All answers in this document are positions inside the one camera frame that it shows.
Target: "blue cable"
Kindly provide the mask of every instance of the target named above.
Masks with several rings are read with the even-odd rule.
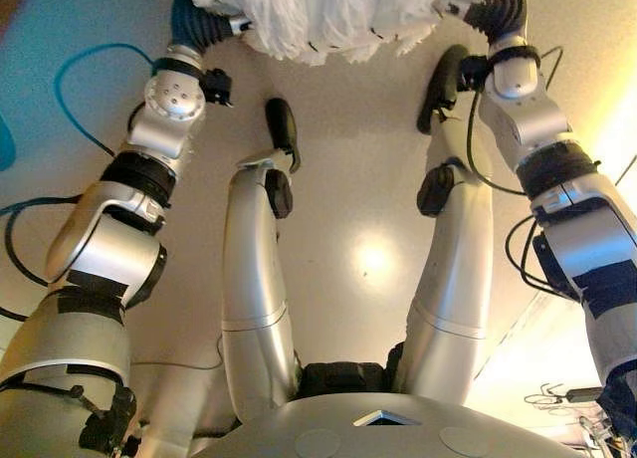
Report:
[[[105,144],[103,144],[101,141],[99,141],[95,136],[90,134],[80,124],[80,122],[73,116],[73,114],[69,110],[69,107],[67,107],[67,104],[65,103],[64,98],[62,96],[62,79],[63,79],[64,75],[66,74],[66,72],[69,70],[69,68],[72,65],[74,65],[76,62],[78,62],[79,60],[81,60],[83,58],[86,58],[86,57],[89,57],[91,55],[94,55],[96,53],[103,52],[104,50],[111,50],[111,49],[116,49],[116,48],[122,48],[122,49],[125,49],[125,50],[132,50],[133,52],[135,52],[138,55],[140,55],[148,63],[148,65],[152,66],[152,60],[150,59],[150,57],[148,57],[148,55],[146,55],[142,50],[140,50],[139,48],[135,47],[134,45],[130,45],[128,43],[105,43],[103,45],[96,45],[94,47],[87,48],[86,50],[82,50],[81,52],[79,52],[79,53],[73,55],[72,57],[70,57],[60,67],[60,69],[56,73],[55,78],[53,80],[53,89],[54,89],[54,94],[55,94],[55,97],[56,97],[56,101],[58,102],[58,105],[62,109],[62,112],[64,113],[64,115],[71,122],[71,124],[75,127],[75,129],[77,129],[86,139],[88,139],[90,142],[92,142],[96,146],[100,147],[101,149],[103,149],[104,152],[106,152],[110,156],[115,156],[114,151],[112,149],[110,149],[108,146],[106,146]]]

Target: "black joint ring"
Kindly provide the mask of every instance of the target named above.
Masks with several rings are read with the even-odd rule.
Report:
[[[537,52],[536,47],[532,47],[529,45],[521,46],[521,47],[509,47],[503,50],[500,50],[493,57],[491,57],[488,61],[488,71],[491,72],[495,65],[500,62],[505,62],[506,60],[510,60],[511,58],[533,58],[535,60],[535,64],[539,68],[541,64],[541,59],[539,57],[539,53]]]
[[[183,73],[196,78],[197,81],[203,79],[203,73],[197,67],[189,63],[175,60],[174,58],[160,58],[152,64],[152,75],[155,76],[159,70],[170,70],[171,72]]]

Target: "robotic arm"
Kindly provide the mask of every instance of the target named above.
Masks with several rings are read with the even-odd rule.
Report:
[[[49,293],[0,363],[6,456],[119,456],[135,398],[124,311],[148,298],[166,262],[155,233],[206,102],[231,81],[205,72],[205,49],[245,28],[175,0],[173,38],[119,154],[87,189],[46,261]]]
[[[518,176],[541,227],[533,247],[550,284],[581,302],[615,430],[637,439],[637,217],[575,142],[546,95],[526,39],[526,0],[439,0],[489,39],[486,68],[465,63],[465,87],[484,85],[480,116]]]

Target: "humanoid robot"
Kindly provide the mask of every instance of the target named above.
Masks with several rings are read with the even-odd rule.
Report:
[[[637,438],[637,218],[546,95],[526,40],[526,0],[437,0],[436,7],[485,33],[490,48],[487,57],[450,49],[418,119],[433,140],[417,204],[436,228],[404,343],[385,367],[301,366],[296,357],[277,220],[292,211],[301,158],[290,109],[270,101],[274,147],[239,163],[226,217],[223,348],[243,424],[197,456],[579,456],[461,406],[485,335],[493,259],[489,160],[476,138],[467,141],[473,117],[467,124],[451,113],[462,91],[482,95],[480,116],[531,202],[542,229],[533,247],[547,282],[583,306],[604,384],[599,403],[617,434],[630,444]],[[161,275],[167,253],[154,235],[205,103],[229,102],[230,79],[204,71],[202,55],[247,28],[245,17],[175,0],[172,40],[154,64],[145,106],[51,246],[49,293],[0,363],[6,456],[129,453],[135,398],[122,317]]]

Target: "white fluffy fabric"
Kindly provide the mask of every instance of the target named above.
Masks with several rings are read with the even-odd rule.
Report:
[[[328,53],[368,60],[384,42],[409,52],[439,21],[434,0],[193,0],[222,13],[244,12],[254,29],[244,35],[258,51],[322,65]]]

